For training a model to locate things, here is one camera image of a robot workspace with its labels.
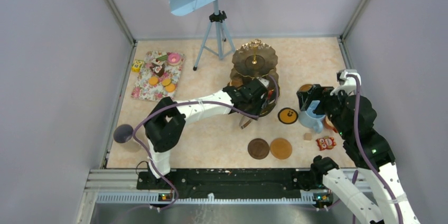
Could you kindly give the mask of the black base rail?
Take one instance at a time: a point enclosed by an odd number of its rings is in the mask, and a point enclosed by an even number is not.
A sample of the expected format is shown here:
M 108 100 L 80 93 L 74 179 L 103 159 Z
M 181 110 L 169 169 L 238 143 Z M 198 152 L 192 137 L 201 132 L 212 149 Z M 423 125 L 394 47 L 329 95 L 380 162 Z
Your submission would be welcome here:
M 311 204 L 337 198 L 314 182 L 308 169 L 175 169 L 166 180 L 146 169 L 90 171 L 85 190 L 100 203 Z

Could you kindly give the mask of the chocolate cake piece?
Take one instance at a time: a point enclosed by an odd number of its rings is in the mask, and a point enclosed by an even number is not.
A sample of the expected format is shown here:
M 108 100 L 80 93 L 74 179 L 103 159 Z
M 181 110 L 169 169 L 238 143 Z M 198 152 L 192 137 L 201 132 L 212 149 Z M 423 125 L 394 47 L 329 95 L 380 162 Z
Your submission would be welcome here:
M 150 70 L 158 77 L 161 77 L 165 73 L 165 64 L 155 65 L 151 64 Z

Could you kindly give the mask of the round golden bun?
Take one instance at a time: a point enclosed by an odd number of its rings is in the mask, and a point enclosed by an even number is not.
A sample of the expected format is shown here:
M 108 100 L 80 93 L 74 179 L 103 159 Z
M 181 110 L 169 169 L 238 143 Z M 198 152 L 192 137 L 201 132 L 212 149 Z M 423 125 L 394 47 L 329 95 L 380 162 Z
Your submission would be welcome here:
M 239 78 L 237 79 L 232 79 L 229 83 L 229 86 L 233 86 L 235 88 L 240 88 L 243 85 L 243 81 Z

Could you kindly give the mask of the large wooden saucer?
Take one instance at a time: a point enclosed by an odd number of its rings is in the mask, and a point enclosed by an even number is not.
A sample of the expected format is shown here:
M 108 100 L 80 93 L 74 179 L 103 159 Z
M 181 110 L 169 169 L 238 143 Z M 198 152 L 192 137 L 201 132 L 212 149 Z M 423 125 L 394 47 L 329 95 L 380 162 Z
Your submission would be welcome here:
M 308 93 L 312 89 L 313 89 L 312 84 L 305 84 L 305 85 L 302 85 L 297 92 L 299 92 L 300 94 L 304 94 L 304 93 Z

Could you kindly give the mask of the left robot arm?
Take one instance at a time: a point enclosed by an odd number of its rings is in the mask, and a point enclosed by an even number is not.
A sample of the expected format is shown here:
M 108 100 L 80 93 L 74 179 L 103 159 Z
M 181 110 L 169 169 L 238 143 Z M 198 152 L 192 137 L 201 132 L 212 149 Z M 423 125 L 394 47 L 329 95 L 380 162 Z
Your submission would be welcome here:
M 185 126 L 232 113 L 258 119 L 272 101 L 269 87 L 269 80 L 256 78 L 239 88 L 226 86 L 197 99 L 174 101 L 171 97 L 165 97 L 159 101 L 143 123 L 151 155 L 150 183 L 157 189 L 169 183 L 170 151 L 178 144 Z

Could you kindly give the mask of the small wooden cube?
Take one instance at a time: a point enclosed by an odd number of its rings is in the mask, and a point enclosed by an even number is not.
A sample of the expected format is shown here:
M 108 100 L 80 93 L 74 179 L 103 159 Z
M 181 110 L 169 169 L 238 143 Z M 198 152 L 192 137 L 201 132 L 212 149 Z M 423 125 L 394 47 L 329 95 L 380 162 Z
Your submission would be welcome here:
M 305 141 L 311 141 L 311 140 L 313 139 L 313 135 L 312 135 L 312 133 L 305 133 L 305 134 L 303 135 L 303 139 L 304 139 Z

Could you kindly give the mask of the pink frosted donut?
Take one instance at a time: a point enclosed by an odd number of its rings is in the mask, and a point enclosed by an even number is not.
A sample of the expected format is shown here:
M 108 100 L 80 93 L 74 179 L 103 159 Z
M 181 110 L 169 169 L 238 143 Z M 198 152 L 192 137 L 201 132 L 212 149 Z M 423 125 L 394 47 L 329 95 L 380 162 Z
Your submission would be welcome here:
M 182 62 L 182 56 L 179 53 L 170 53 L 167 57 L 167 63 L 170 66 L 177 66 Z

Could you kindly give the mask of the three-tier glass cake stand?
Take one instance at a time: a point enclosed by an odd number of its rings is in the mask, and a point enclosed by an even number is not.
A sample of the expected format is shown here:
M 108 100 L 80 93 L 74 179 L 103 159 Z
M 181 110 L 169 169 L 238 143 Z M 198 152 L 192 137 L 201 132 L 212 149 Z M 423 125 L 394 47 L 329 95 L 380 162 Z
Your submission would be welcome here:
M 235 51 L 232 63 L 234 66 L 230 72 L 230 81 L 239 78 L 246 84 L 253 79 L 265 78 L 269 80 L 268 90 L 277 91 L 278 100 L 280 97 L 279 75 L 276 71 L 278 56 L 272 46 L 260 39 L 254 39 Z

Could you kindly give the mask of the black metal tongs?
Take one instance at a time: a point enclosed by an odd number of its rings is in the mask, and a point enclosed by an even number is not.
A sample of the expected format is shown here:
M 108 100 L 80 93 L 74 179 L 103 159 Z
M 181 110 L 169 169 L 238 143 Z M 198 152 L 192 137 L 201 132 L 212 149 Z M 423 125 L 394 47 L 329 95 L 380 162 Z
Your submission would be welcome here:
M 268 103 L 267 101 L 264 103 L 263 108 L 259 114 L 260 117 L 264 117 L 267 116 L 269 113 L 272 112 L 272 110 L 275 108 L 276 106 L 276 100 L 277 100 L 277 91 L 275 90 L 276 93 L 276 98 L 275 101 L 272 103 Z M 240 129 L 245 129 L 246 127 L 248 127 L 251 122 L 253 121 L 252 118 L 243 116 L 239 122 L 239 128 Z

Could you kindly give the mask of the orange sprinkled donut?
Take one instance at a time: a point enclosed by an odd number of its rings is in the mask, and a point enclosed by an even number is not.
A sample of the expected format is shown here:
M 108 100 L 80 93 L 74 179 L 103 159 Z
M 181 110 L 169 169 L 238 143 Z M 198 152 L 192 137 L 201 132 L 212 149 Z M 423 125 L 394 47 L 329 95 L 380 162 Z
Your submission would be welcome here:
M 275 98 L 276 98 L 275 90 L 274 89 L 269 90 L 267 93 L 267 102 L 272 103 L 275 101 Z

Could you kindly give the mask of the blue tripod stand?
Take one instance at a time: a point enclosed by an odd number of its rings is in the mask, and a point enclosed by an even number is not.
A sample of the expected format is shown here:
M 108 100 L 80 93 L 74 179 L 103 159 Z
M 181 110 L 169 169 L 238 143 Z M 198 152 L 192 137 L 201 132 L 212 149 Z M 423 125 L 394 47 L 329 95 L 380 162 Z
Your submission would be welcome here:
M 220 60 L 224 59 L 226 56 L 233 54 L 236 51 L 235 44 L 232 37 L 230 36 L 229 29 L 227 27 L 227 14 L 225 11 L 219 8 L 219 0 L 213 1 L 213 13 L 209 15 L 209 23 L 202 39 L 199 53 L 196 57 L 195 63 L 193 65 L 193 71 L 197 71 L 200 59 L 204 50 L 216 55 Z M 210 39 L 211 29 L 214 26 L 215 29 L 215 40 L 217 43 L 217 49 L 213 50 L 207 46 L 207 41 Z

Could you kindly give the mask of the yellow round biscuit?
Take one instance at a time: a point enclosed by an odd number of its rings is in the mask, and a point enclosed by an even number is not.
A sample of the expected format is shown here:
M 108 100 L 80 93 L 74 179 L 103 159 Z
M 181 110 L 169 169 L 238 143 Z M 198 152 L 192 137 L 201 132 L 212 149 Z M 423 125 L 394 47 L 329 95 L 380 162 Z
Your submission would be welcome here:
M 165 86 L 165 90 L 166 90 L 166 92 L 175 92 L 176 85 L 173 83 L 170 83 L 167 86 Z
M 166 87 L 166 86 L 168 86 L 169 84 L 171 84 L 171 79 L 170 79 L 170 78 L 166 78 L 166 79 L 164 79 L 164 80 L 161 81 L 161 85 L 162 85 L 163 87 Z
M 148 79 L 148 83 L 149 83 L 151 86 L 156 86 L 156 85 L 159 83 L 159 78 L 158 78 L 158 77 L 150 77 L 150 78 Z

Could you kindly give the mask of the floral serving tray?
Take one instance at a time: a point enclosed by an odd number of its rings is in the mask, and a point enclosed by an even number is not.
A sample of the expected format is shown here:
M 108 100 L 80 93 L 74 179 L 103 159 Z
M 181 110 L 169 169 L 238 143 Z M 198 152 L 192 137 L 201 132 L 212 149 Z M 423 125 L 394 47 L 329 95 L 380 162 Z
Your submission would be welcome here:
M 131 97 L 155 102 L 173 98 L 184 62 L 184 54 L 164 51 L 148 51 L 143 60 L 134 60 L 131 71 L 137 73 L 137 78 Z

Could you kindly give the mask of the light blue mug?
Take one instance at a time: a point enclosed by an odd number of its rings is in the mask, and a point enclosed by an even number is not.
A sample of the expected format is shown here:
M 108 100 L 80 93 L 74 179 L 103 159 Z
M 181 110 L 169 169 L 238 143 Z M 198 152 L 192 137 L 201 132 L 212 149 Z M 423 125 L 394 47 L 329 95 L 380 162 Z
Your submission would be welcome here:
M 323 121 L 326 118 L 326 115 L 317 115 L 314 113 L 314 110 L 319 104 L 319 100 L 314 100 L 310 103 L 306 111 L 300 111 L 298 114 L 300 124 L 314 130 L 315 133 L 321 133 L 323 131 Z

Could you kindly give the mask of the yellow dice block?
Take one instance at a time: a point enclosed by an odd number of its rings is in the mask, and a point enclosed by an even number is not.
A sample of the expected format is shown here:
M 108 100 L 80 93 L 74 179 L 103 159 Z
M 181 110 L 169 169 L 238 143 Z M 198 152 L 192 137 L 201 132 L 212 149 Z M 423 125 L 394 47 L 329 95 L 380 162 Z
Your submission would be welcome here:
M 134 60 L 131 66 L 131 71 L 139 73 L 144 65 L 144 60 Z

